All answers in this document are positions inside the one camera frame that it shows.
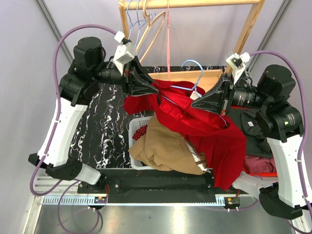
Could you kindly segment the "blue hanger of red dress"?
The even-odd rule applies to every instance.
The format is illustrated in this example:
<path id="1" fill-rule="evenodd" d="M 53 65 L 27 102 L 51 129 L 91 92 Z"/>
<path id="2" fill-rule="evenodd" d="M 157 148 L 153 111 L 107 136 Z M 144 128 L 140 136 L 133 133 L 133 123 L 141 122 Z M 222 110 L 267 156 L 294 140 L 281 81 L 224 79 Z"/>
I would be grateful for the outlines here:
<path id="1" fill-rule="evenodd" d="M 190 99 L 196 100 L 203 96 L 199 89 L 209 91 L 223 74 L 224 69 L 209 69 L 204 67 L 194 59 L 187 59 L 182 63 L 180 71 L 171 71 L 167 66 L 167 72 L 155 73 L 153 78 L 161 81 L 172 82 L 171 87 L 177 90 L 183 90 L 190 93 Z"/>

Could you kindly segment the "beige wooden hanger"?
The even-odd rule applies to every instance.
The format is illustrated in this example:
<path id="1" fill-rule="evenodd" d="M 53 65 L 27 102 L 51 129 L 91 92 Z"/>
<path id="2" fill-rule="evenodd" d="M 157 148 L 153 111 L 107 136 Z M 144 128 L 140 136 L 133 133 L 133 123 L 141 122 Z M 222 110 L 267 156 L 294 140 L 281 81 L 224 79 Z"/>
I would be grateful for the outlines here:
<path id="1" fill-rule="evenodd" d="M 151 50 L 153 44 L 155 43 L 158 35 L 160 34 L 163 26 L 164 26 L 164 22 L 166 19 L 166 15 L 167 13 L 165 11 L 160 12 L 159 14 L 157 14 L 153 19 L 151 17 L 151 14 L 147 13 L 147 5 L 148 5 L 149 1 L 148 0 L 144 0 L 143 1 L 143 8 L 142 8 L 142 12 L 143 12 L 143 17 L 146 20 L 147 26 L 141 36 L 141 38 L 139 39 L 138 42 L 136 42 L 136 56 L 139 58 L 139 62 L 143 63 L 143 61 L 145 60 L 145 58 L 147 57 L 149 51 Z M 147 37 L 150 33 L 150 31 L 153 29 L 153 26 L 155 23 L 160 22 L 159 28 L 154 36 L 154 38 L 152 39 L 152 41 L 150 42 L 149 46 L 147 47 L 147 49 L 145 50 L 144 54 L 142 56 L 139 55 L 140 49 L 143 47 L 143 44 L 145 42 L 147 42 Z"/>

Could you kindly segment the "red dress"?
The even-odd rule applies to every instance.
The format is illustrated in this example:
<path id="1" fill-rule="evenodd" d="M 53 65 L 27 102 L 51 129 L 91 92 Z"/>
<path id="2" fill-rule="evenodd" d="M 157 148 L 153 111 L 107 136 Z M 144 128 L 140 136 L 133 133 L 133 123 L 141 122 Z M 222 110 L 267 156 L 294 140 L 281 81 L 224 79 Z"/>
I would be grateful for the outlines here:
<path id="1" fill-rule="evenodd" d="M 243 169 L 245 135 L 229 117 L 191 107 L 192 82 L 156 80 L 152 85 L 159 93 L 126 97 L 125 112 L 132 115 L 154 111 L 162 125 L 181 134 L 198 152 L 204 153 L 213 170 L 214 186 L 229 189 Z"/>

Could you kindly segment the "red polka dot garment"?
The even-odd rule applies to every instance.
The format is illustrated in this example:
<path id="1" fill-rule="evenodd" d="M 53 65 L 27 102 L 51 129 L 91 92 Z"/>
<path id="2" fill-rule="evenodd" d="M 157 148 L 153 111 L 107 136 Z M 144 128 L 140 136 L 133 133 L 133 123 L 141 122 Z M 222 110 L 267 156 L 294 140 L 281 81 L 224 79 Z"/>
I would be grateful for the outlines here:
<path id="1" fill-rule="evenodd" d="M 144 136 L 146 134 L 147 131 L 147 127 L 148 125 L 144 125 L 142 127 L 140 127 L 138 130 L 136 130 L 132 136 L 132 139 L 137 141 L 138 139 L 140 139 L 142 136 Z"/>

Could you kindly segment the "pink wire hanger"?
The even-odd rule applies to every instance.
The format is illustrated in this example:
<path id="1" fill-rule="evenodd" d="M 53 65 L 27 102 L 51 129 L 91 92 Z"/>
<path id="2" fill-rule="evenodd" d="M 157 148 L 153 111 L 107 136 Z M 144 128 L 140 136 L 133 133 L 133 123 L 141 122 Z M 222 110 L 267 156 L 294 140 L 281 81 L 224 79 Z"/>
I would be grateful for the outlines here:
<path id="1" fill-rule="evenodd" d="M 167 0 L 167 75 L 168 80 L 171 80 L 171 68 L 170 68 L 170 1 Z"/>

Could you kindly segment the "blue hanger of lemon skirt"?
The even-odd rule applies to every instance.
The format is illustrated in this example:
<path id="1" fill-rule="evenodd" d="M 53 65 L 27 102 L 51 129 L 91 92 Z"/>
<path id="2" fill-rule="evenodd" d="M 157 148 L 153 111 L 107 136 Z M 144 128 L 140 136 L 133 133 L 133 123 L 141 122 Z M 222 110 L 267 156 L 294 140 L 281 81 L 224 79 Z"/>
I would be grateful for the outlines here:
<path id="1" fill-rule="evenodd" d="M 138 5 L 140 3 L 140 0 L 137 1 L 136 3 L 136 21 L 132 22 L 132 18 L 129 14 L 129 10 L 130 10 L 130 3 L 132 3 L 133 1 L 130 0 L 127 4 L 127 8 L 126 8 L 126 14 L 129 20 L 129 36 L 128 39 L 131 38 L 131 34 L 132 34 L 132 29 L 135 28 L 137 26 L 137 35 L 136 35 L 136 40 L 135 40 L 135 47 L 138 46 L 138 41 L 139 41 L 139 36 L 140 36 L 140 30 L 141 28 L 147 24 L 147 20 L 146 19 L 141 19 L 139 14 L 138 14 Z"/>

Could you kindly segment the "tan and white garment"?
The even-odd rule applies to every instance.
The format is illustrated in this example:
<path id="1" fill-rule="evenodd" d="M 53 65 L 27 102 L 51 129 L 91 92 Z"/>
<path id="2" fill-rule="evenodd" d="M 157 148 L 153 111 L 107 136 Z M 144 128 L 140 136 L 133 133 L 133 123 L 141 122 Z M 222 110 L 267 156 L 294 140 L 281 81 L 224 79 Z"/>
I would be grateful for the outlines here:
<path id="1" fill-rule="evenodd" d="M 177 171 L 191 175 L 211 172 L 204 153 L 184 137 L 160 124 L 156 116 L 149 120 L 146 134 L 134 142 L 129 154 L 144 166 L 159 171 Z"/>

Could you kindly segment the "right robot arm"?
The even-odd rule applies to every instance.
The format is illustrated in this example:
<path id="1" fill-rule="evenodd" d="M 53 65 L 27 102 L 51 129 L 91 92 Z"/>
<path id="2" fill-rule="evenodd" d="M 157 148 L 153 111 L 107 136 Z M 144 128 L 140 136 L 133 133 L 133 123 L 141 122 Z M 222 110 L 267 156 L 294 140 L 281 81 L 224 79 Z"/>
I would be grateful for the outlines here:
<path id="1" fill-rule="evenodd" d="M 224 74 L 216 85 L 197 98 L 192 107 L 211 113 L 225 115 L 231 107 L 256 109 L 255 119 L 273 153 L 277 178 L 275 183 L 265 182 L 242 172 L 236 179 L 224 178 L 221 187 L 226 193 L 240 189 L 257 198 L 270 215 L 294 220 L 303 214 L 311 202 L 312 190 L 306 168 L 299 150 L 304 136 L 304 123 L 300 112 L 288 103 L 296 85 L 290 70 L 281 65 L 269 65 L 258 84 L 246 88 L 236 85 L 237 78 Z"/>

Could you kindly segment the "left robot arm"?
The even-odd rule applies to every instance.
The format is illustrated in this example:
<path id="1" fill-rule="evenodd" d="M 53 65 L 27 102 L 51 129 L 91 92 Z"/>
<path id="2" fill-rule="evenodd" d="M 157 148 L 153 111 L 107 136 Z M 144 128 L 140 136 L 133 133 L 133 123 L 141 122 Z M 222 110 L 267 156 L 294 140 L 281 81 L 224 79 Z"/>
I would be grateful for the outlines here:
<path id="1" fill-rule="evenodd" d="M 143 71 L 136 49 L 128 39 L 122 39 L 114 56 L 105 61 L 101 40 L 86 37 L 74 47 L 74 61 L 58 85 L 60 99 L 56 101 L 54 118 L 48 135 L 38 153 L 28 161 L 44 168 L 55 179 L 80 180 L 88 183 L 94 193 L 105 188 L 101 173 L 69 156 L 76 127 L 86 112 L 101 83 L 119 85 L 126 96 L 157 94 L 153 79 Z"/>

